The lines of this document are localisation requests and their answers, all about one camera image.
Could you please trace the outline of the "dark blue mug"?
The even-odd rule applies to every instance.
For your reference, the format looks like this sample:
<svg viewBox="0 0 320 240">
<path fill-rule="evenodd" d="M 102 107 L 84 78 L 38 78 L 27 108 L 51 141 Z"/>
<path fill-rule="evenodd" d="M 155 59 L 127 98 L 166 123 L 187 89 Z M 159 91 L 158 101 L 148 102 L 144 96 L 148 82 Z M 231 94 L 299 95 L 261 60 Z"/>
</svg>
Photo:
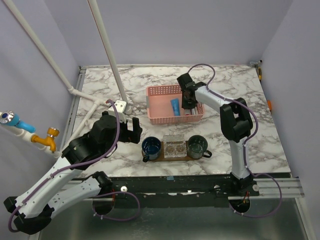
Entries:
<svg viewBox="0 0 320 240">
<path fill-rule="evenodd" d="M 143 153 L 142 161 L 144 163 L 154 161 L 157 160 L 161 154 L 162 143 L 158 138 L 149 136 L 143 140 L 141 150 Z"/>
</svg>

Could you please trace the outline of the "blue toothpaste tube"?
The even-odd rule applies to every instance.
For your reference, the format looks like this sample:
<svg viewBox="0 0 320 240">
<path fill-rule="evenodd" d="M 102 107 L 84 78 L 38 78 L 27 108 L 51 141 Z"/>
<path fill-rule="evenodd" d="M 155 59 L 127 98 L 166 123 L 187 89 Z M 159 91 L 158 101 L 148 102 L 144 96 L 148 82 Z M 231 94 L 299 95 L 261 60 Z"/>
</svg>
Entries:
<svg viewBox="0 0 320 240">
<path fill-rule="evenodd" d="M 173 114 L 175 117 L 178 117 L 181 115 L 180 113 L 180 105 L 179 105 L 179 99 L 178 98 L 174 98 L 170 101 L 171 106 L 172 106 L 172 110 L 173 110 Z"/>
</svg>

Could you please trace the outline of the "oval wooden tray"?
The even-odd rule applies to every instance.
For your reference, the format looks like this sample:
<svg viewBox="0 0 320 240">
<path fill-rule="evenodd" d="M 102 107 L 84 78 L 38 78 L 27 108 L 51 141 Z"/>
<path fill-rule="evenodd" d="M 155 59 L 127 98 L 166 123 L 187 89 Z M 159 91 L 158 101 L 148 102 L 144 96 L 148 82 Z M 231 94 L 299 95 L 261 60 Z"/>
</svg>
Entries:
<svg viewBox="0 0 320 240">
<path fill-rule="evenodd" d="M 160 152 L 158 158 L 156 158 L 154 160 L 150 160 L 149 158 L 147 158 L 145 156 L 143 151 L 141 152 L 141 154 L 143 156 L 142 161 L 144 163 L 147 163 L 147 162 L 182 162 L 182 161 L 195 161 L 196 160 L 196 159 L 191 158 L 189 156 L 165 158 L 165 155 L 164 155 L 164 142 L 163 141 L 161 142 L 161 152 Z"/>
</svg>

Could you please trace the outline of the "dark green mug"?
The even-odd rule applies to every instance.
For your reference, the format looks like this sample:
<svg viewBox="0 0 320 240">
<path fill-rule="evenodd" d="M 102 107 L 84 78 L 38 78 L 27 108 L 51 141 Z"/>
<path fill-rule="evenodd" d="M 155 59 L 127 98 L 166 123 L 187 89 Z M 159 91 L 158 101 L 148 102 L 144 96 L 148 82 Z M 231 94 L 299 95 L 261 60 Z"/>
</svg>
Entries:
<svg viewBox="0 0 320 240">
<path fill-rule="evenodd" d="M 208 142 L 201 135 L 193 135 L 187 142 L 187 156 L 198 160 L 200 158 L 211 158 L 212 152 L 208 150 Z"/>
</svg>

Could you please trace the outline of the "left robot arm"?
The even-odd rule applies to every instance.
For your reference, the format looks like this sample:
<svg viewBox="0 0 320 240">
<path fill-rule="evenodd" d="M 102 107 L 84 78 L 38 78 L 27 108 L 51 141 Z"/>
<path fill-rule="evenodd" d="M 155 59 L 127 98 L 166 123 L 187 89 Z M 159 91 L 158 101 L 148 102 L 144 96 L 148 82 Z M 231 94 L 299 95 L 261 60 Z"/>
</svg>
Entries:
<svg viewBox="0 0 320 240">
<path fill-rule="evenodd" d="M 53 167 L 36 184 L 24 194 L 4 200 L 3 204 L 11 214 L 9 231 L 33 235 L 72 205 L 86 198 L 104 198 L 112 194 L 112 180 L 103 171 L 91 174 L 66 191 L 60 190 L 89 166 L 107 158 L 117 149 L 118 142 L 138 144 L 142 131 L 137 117 L 132 118 L 132 130 L 129 130 L 128 123 L 120 122 L 117 114 L 104 111 L 90 131 L 68 144 Z"/>
</svg>

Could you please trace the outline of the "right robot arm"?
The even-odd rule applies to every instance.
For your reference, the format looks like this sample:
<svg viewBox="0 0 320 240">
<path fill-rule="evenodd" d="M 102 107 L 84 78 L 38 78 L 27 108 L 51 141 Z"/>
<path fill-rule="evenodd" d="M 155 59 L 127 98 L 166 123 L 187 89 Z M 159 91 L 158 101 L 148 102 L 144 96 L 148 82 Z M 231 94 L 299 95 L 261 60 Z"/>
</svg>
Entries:
<svg viewBox="0 0 320 240">
<path fill-rule="evenodd" d="M 248 164 L 247 139 L 251 135 L 253 121 L 247 103 L 243 98 L 231 99 L 213 92 L 204 82 L 194 82 L 189 73 L 177 78 L 182 92 L 182 108 L 192 109 L 202 103 L 217 111 L 224 137 L 229 141 L 231 150 L 230 191 L 241 196 L 248 190 L 253 180 Z"/>
</svg>

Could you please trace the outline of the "pink perforated plastic basket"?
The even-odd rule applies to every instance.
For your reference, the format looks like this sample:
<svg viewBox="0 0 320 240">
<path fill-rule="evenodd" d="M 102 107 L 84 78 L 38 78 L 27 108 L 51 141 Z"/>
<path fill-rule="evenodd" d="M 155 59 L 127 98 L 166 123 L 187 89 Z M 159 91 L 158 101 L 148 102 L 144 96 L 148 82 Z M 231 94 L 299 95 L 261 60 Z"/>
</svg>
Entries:
<svg viewBox="0 0 320 240">
<path fill-rule="evenodd" d="M 171 100 L 178 98 L 180 116 L 174 116 Z M 196 105 L 197 115 L 185 115 L 182 91 L 178 84 L 156 85 L 146 88 L 147 116 L 153 125 L 198 122 L 205 114 L 203 104 Z"/>
</svg>

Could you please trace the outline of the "orange faucet tap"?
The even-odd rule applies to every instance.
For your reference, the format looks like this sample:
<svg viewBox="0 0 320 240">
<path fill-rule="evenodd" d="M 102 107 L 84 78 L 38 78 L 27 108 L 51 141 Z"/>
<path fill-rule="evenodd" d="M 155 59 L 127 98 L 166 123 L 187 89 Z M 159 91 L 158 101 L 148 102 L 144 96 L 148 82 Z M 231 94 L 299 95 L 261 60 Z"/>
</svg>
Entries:
<svg viewBox="0 0 320 240">
<path fill-rule="evenodd" d="M 59 135 L 59 133 L 60 131 L 57 128 L 49 127 L 45 138 L 41 138 L 35 134 L 31 137 L 31 142 L 49 147 L 49 150 L 54 153 L 57 150 L 55 138 Z"/>
</svg>

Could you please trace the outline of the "blue pipe valve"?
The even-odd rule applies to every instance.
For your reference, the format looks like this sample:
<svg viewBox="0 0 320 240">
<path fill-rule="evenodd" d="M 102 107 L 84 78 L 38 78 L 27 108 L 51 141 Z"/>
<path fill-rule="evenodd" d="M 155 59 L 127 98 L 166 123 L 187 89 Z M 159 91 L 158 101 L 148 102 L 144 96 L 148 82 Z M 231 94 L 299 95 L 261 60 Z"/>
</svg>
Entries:
<svg viewBox="0 0 320 240">
<path fill-rule="evenodd" d="M 22 121 L 19 115 L 11 110 L 5 111 L 0 114 L 0 124 L 8 127 L 16 127 L 29 133 L 34 133 L 36 131 L 36 128 L 34 126 Z"/>
</svg>

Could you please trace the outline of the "white PVC pipe frame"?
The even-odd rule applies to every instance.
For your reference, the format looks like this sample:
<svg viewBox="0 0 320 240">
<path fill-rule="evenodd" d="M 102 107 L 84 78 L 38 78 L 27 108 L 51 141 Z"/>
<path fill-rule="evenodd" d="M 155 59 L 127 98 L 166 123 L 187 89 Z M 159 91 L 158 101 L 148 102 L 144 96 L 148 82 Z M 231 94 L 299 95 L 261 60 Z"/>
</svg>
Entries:
<svg viewBox="0 0 320 240">
<path fill-rule="evenodd" d="M 103 100 L 102 98 L 94 97 L 92 95 L 88 95 L 88 94 L 83 93 L 83 92 L 81 92 L 79 90 L 76 90 L 71 85 L 71 83 L 68 81 L 67 77 L 62 72 L 62 70 L 59 67 L 59 65 L 55 62 L 55 60 L 53 59 L 53 57 L 51 56 L 49 51 L 46 49 L 45 45 L 41 42 L 41 40 L 39 39 L 39 37 L 37 36 L 35 31 L 29 25 L 29 23 L 24 18 L 22 13 L 18 10 L 18 8 L 14 4 L 14 2 L 12 0 L 5 0 L 4 4 L 8 7 L 8 9 L 11 11 L 13 16 L 16 18 L 16 20 L 22 26 L 24 31 L 31 38 L 33 43 L 36 45 L 38 50 L 45 57 L 45 59 L 47 60 L 49 65 L 53 68 L 53 70 L 58 75 L 60 80 L 64 83 L 64 85 L 66 86 L 68 92 L 70 94 L 76 96 L 76 97 L 81 97 L 81 98 L 84 98 L 84 99 L 87 99 L 87 100 L 90 100 L 90 101 L 93 102 L 92 108 L 86 114 L 86 116 L 84 117 L 84 119 L 81 122 L 80 126 L 72 134 L 72 137 L 77 136 L 77 134 L 79 134 L 79 132 L 83 129 L 86 121 L 92 116 L 93 112 L 97 109 L 97 107 L 98 106 L 106 106 L 107 105 L 106 101 Z M 94 21 L 96 23 L 96 26 L 98 28 L 98 32 L 100 34 L 100 37 L 101 37 L 105 52 L 107 53 L 108 60 L 110 62 L 110 66 L 111 66 L 111 69 L 112 69 L 112 72 L 113 72 L 113 75 L 114 75 L 114 78 L 115 78 L 115 81 L 116 81 L 117 88 L 119 90 L 120 96 L 121 96 L 122 100 L 127 103 L 128 99 L 127 99 L 127 96 L 126 96 L 126 93 L 125 93 L 123 82 L 121 80 L 121 77 L 120 77 L 120 74 L 119 74 L 119 71 L 118 71 L 117 64 L 115 62 L 115 58 L 114 58 L 114 55 L 113 55 L 113 52 L 112 52 L 112 48 L 111 48 L 111 45 L 110 45 L 109 38 L 108 38 L 106 29 L 104 27 L 104 23 L 103 23 L 102 18 L 101 18 L 101 14 L 100 14 L 100 11 L 99 11 L 98 4 L 97 4 L 97 2 L 95 0 L 89 0 L 88 4 L 89 4 L 90 10 L 91 10 L 91 13 L 93 15 Z"/>
</svg>

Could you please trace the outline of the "black front mounting rail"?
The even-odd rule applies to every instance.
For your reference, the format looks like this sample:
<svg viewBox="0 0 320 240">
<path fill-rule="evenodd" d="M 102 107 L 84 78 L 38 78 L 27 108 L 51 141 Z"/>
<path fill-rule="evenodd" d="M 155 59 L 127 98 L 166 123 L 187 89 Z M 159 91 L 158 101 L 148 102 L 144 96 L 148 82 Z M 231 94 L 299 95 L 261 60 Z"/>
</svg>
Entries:
<svg viewBox="0 0 320 240">
<path fill-rule="evenodd" d="M 227 208 L 229 197 L 259 195 L 252 177 L 237 181 L 230 174 L 112 177 L 115 194 L 93 200 L 100 212 L 108 208 Z"/>
</svg>

